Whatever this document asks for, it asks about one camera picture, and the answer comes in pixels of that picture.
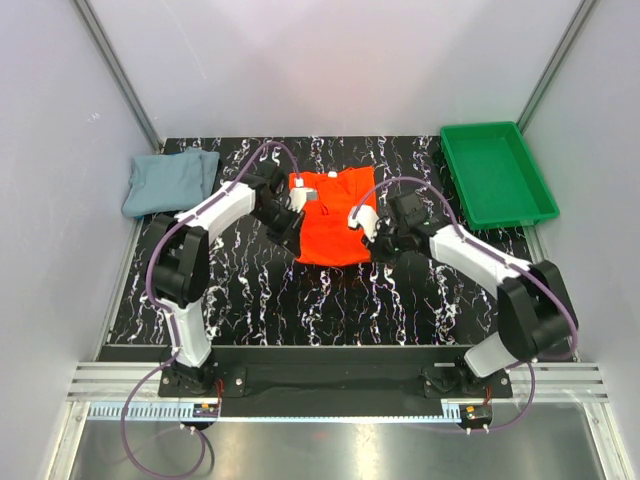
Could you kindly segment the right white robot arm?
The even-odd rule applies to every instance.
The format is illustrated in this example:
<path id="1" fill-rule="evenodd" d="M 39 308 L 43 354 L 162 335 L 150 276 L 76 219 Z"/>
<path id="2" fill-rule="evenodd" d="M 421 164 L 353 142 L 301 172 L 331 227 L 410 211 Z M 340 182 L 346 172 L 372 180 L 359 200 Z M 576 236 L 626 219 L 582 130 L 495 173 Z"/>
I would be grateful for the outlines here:
<path id="1" fill-rule="evenodd" d="M 406 252 L 419 253 L 459 271 L 497 302 L 496 333 L 432 380 L 439 394 L 483 395 L 506 368 L 532 361 L 564 340 L 577 342 L 578 323 L 555 264 L 531 263 L 479 241 L 462 227 L 430 216 L 415 193 L 392 198 L 390 208 L 389 219 L 366 204 L 348 215 L 349 228 L 362 231 L 374 261 L 393 263 Z"/>

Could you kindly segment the orange t shirt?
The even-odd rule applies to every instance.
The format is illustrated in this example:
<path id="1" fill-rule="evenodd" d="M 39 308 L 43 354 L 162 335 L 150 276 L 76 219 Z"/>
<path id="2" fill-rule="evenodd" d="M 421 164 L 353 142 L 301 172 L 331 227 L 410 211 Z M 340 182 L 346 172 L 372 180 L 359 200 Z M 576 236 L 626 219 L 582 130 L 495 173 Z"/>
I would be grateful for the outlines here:
<path id="1" fill-rule="evenodd" d="M 348 227 L 348 215 L 375 186 L 374 168 L 348 168 L 327 174 L 303 172 L 301 178 L 318 198 L 304 206 L 297 261 L 324 267 L 370 262 L 362 233 Z"/>

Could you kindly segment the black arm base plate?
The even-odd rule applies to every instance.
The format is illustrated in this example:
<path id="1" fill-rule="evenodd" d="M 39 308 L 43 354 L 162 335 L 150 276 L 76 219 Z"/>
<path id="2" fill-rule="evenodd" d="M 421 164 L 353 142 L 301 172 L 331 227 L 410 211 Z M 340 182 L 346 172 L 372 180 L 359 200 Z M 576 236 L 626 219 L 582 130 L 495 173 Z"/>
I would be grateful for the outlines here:
<path id="1" fill-rule="evenodd" d="M 198 373 L 171 366 L 159 394 L 221 400 L 226 418 L 356 419 L 440 415 L 441 401 L 506 400 L 500 371 L 474 380 L 460 346 L 216 346 Z"/>

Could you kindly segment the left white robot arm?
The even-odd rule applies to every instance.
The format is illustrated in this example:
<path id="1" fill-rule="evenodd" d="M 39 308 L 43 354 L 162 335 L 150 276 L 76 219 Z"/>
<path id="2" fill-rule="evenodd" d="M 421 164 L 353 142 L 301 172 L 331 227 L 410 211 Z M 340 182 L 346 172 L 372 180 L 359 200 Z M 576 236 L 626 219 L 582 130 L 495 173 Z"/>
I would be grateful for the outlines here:
<path id="1" fill-rule="evenodd" d="M 147 263 L 147 298 L 167 322 L 171 353 L 163 362 L 162 382 L 189 395 L 203 396 L 222 387 L 213 348 L 207 338 L 203 299 L 210 281 L 209 251 L 238 220 L 252 216 L 270 241 L 299 256 L 304 207 L 317 192 L 296 176 L 264 161 L 254 173 L 241 173 L 190 210 L 160 215 L 151 224 L 155 247 Z"/>

